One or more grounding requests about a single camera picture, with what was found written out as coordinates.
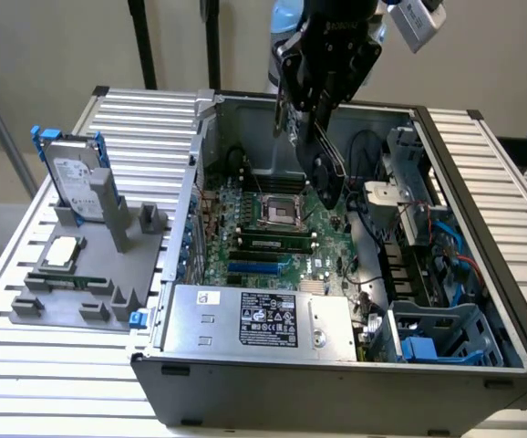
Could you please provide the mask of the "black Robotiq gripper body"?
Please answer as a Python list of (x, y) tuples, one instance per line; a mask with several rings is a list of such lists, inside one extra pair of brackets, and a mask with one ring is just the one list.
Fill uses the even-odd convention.
[(381, 1), (304, 1), (299, 47), (359, 47), (380, 40)]

